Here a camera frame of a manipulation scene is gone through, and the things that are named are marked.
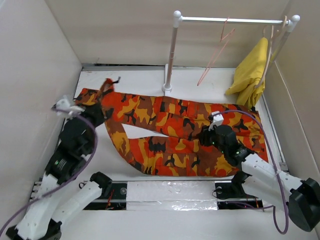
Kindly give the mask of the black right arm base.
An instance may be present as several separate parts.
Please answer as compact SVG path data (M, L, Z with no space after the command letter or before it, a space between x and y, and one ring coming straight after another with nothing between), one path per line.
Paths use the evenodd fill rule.
M243 183L248 177L248 174L240 171L231 180L214 182L215 188L212 196L216 198L219 210L262 209L264 207L260 198L245 193Z

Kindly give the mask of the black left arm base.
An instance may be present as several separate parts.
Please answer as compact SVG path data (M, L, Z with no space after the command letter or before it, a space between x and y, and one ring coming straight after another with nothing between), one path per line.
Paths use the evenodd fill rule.
M115 181L112 183L111 190L108 195L100 196L89 203L85 211L121 211L127 208L127 181Z

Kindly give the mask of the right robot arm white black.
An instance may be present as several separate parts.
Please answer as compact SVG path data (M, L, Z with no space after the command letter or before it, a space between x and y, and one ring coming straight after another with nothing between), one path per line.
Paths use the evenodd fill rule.
M287 213L301 230L311 232L320 222L320 185L312 178L302 180L264 161L256 152L237 141L228 125L204 126L198 134L201 144L216 147L238 172L231 191L260 198Z

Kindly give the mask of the orange camouflage trousers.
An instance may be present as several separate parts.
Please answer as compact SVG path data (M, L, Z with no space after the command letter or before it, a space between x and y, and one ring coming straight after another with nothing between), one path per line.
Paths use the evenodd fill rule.
M259 113L243 105L117 92L110 78L100 89L82 89L75 103L82 107L100 105L115 149L128 164L146 175L235 175L237 168L217 148L199 142L198 134L210 124L209 115L213 112L223 112L223 123L235 131L237 139L268 160Z

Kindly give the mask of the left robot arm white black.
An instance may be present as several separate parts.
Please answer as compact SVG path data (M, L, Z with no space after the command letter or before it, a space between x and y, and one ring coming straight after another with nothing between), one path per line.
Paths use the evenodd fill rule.
M23 219L6 231L11 240L59 240L67 222L97 198L107 198L112 179L102 172L94 173L82 189L62 206L59 205L71 183L89 164L97 149L96 127L104 121L99 104L65 108L55 104L58 113L71 117L59 135L60 143L51 156L38 192L26 206Z

